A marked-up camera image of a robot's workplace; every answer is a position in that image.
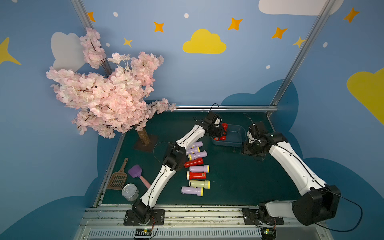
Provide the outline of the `large red flashlight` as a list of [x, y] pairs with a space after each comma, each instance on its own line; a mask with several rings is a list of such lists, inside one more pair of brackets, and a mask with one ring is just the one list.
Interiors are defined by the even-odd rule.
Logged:
[[225, 137], [227, 135], [228, 124], [227, 123], [222, 123], [221, 126], [223, 127], [222, 137]]

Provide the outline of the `clear blue storage box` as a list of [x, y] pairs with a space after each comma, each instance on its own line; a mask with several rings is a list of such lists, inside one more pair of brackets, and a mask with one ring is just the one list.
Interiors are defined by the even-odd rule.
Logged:
[[215, 141], [214, 138], [211, 138], [211, 142], [218, 146], [239, 148], [247, 140], [245, 129], [239, 125], [228, 124], [226, 137], [225, 141]]

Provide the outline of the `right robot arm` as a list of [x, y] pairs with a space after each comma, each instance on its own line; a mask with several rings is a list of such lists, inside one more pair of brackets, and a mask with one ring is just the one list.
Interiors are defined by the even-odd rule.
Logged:
[[294, 151], [287, 138], [267, 131], [263, 122], [253, 123], [243, 143], [243, 153], [263, 158], [270, 154], [283, 167], [301, 195], [295, 201], [270, 201], [259, 205], [257, 218], [267, 225], [283, 224], [284, 218], [309, 226], [336, 216], [341, 192], [318, 177]]

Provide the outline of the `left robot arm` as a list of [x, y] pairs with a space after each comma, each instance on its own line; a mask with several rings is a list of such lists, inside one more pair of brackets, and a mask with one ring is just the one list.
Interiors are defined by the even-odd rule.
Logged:
[[132, 206], [133, 213], [140, 224], [146, 224], [151, 218], [152, 210], [161, 192], [186, 162], [187, 150], [205, 135], [213, 138], [227, 135], [222, 126], [222, 118], [218, 114], [209, 112], [204, 119], [196, 120], [194, 127], [187, 134], [168, 145], [158, 175], [150, 188]]

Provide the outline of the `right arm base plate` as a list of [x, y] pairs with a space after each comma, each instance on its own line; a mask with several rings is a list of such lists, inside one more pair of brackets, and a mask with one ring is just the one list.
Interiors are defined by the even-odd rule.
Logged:
[[273, 227], [285, 224], [283, 218], [270, 216], [264, 207], [261, 209], [242, 208], [242, 213], [245, 225]]

